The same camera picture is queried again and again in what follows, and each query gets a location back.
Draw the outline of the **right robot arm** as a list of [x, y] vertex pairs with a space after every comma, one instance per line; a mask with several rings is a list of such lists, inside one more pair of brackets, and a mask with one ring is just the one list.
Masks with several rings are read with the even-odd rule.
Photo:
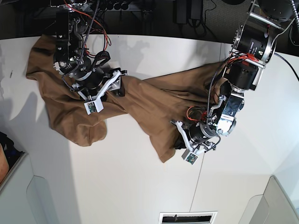
[[[118, 97], [125, 95], [122, 77], [126, 70], [119, 68], [110, 71], [103, 66], [111, 59], [107, 47], [111, 40], [98, 19], [101, 11], [99, 0], [51, 0], [56, 12], [56, 51], [53, 67], [59, 72], [63, 82], [72, 78], [75, 82], [67, 84], [85, 101], [93, 100], [99, 92], [113, 92]], [[87, 47], [91, 32], [103, 34], [102, 51], [92, 54]]]

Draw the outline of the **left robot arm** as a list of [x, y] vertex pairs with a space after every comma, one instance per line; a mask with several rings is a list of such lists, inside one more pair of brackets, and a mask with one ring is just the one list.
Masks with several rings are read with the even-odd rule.
[[246, 21], [237, 29], [227, 59], [208, 84], [207, 108], [198, 120], [172, 121], [180, 136], [175, 149], [193, 154], [216, 149], [211, 139], [228, 136], [244, 93], [255, 90], [266, 64], [275, 54], [277, 38], [299, 21], [297, 0], [253, 0]]

